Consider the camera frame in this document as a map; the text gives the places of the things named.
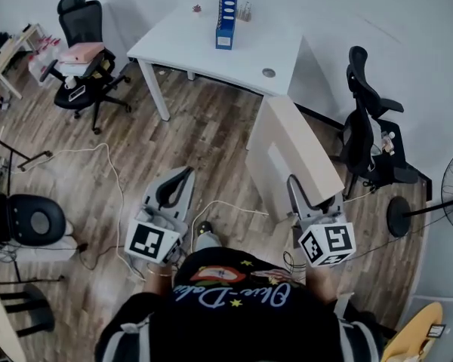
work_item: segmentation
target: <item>electric fan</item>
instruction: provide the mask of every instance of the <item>electric fan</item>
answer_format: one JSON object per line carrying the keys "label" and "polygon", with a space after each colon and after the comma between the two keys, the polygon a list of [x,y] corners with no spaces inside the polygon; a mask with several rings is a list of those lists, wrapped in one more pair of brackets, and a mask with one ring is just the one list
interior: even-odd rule
{"label": "electric fan", "polygon": [[453,159],[443,175],[441,200],[442,203],[434,207],[411,211],[405,198],[394,197],[387,208],[387,228],[394,237],[401,238],[408,233],[412,216],[442,208],[445,210],[448,221],[453,225]]}

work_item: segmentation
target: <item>fan base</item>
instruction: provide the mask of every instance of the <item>fan base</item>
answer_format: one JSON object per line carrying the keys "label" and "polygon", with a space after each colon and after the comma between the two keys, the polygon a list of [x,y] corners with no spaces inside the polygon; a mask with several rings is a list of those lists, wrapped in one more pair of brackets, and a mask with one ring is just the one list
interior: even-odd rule
{"label": "fan base", "polygon": [[387,228],[395,238],[402,238],[408,233],[411,226],[411,217],[404,217],[404,213],[411,212],[409,203],[404,197],[396,196],[387,207]]}

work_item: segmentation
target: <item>person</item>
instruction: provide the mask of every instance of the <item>person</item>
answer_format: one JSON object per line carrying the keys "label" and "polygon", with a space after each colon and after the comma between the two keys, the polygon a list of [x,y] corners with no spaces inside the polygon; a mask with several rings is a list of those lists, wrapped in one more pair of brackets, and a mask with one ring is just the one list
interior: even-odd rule
{"label": "person", "polygon": [[149,264],[146,292],[103,330],[97,362],[380,360],[372,315],[348,304],[338,318],[325,268],[303,285],[283,268],[222,247],[209,222],[197,233],[173,284],[170,265]]}

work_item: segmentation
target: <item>wooden floor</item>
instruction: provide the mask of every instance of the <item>wooden floor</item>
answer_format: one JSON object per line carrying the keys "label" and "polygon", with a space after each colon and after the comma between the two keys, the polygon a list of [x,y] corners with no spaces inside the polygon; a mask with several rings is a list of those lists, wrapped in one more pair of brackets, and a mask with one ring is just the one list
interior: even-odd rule
{"label": "wooden floor", "polygon": [[[75,120],[73,112],[54,106],[54,90],[39,89],[21,66],[11,75],[17,76],[23,99],[13,100],[8,111],[0,111],[0,130],[5,126],[2,139],[28,155],[43,149],[59,152],[108,143],[125,194],[121,243],[128,217],[137,212],[148,182],[181,165],[191,165],[196,170],[193,210],[188,222],[215,199],[262,210],[261,199],[245,167],[245,144],[260,97],[206,78],[188,81],[185,72],[156,69],[171,113],[171,120],[163,122],[137,65],[130,65],[128,74],[132,82],[122,84],[112,95],[129,102],[133,112],[127,114],[116,105],[103,105],[99,121],[103,133],[95,136],[91,132],[91,109]],[[337,152],[340,146],[335,140],[335,129],[316,119],[306,120],[327,153]],[[0,154],[5,154],[1,147]],[[345,169],[338,170],[344,178]],[[75,226],[75,239],[89,244],[89,250],[82,254],[89,266],[100,251],[116,244],[120,196],[103,149],[63,153],[28,173],[14,175],[12,193],[18,192],[44,195],[62,206]],[[359,183],[354,195],[365,192]],[[357,256],[390,239],[385,213],[394,195],[406,197],[413,208],[425,204],[422,182],[387,186],[346,204],[348,220],[356,231]],[[290,237],[273,237],[273,224],[266,216],[240,213],[216,204],[205,217],[214,223],[225,245],[279,265],[284,248],[291,247]],[[421,224],[422,218],[415,219],[412,229],[420,229]],[[421,230],[334,267],[332,277],[338,292],[353,291],[353,301],[359,309],[373,311],[382,324],[394,327],[413,279],[422,235]],[[145,271],[140,261],[136,266]],[[143,283],[115,258],[114,250],[100,258],[94,271],[87,270],[74,256],[68,262],[20,265],[20,272],[23,278],[66,276],[66,281],[59,284],[39,284],[54,310],[57,325],[52,333],[23,339],[29,360],[37,362],[92,360],[100,331],[118,307],[143,288]],[[0,265],[0,281],[14,280],[13,266]],[[20,288],[0,287],[0,292],[17,289]],[[17,328],[26,326],[25,316],[15,314],[12,319]]]}

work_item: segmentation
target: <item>small table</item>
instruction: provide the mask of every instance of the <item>small table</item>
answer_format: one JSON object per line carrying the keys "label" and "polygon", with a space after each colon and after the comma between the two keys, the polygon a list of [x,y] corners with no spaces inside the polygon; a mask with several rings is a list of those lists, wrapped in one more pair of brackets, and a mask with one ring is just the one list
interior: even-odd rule
{"label": "small table", "polygon": [[[137,59],[164,121],[170,115],[152,63],[186,70],[190,80],[199,73],[236,84],[264,99],[286,95],[302,40],[301,30],[288,18],[282,12],[259,9],[251,22],[236,21],[232,50],[217,50],[217,5],[203,7],[199,14],[181,6],[145,34],[128,56]],[[275,76],[267,77],[264,69],[273,70]]]}
{"label": "small table", "polygon": [[8,319],[5,307],[0,300],[0,348],[13,362],[26,362],[26,357],[18,335]]}
{"label": "small table", "polygon": [[4,77],[3,71],[24,43],[27,43],[32,50],[36,51],[35,45],[30,41],[30,37],[34,33],[37,33],[39,36],[44,35],[40,26],[38,24],[33,24],[25,32],[20,33],[17,38],[8,39],[0,50],[0,82],[19,100],[22,99],[22,94],[6,79],[6,77]]}
{"label": "small table", "polygon": [[[381,362],[399,354],[407,354],[414,357],[419,355],[423,342],[427,340],[427,334],[431,325],[441,324],[443,308],[440,303],[434,302],[419,311],[401,331],[399,331],[384,349]],[[427,354],[420,356],[423,360]]]}

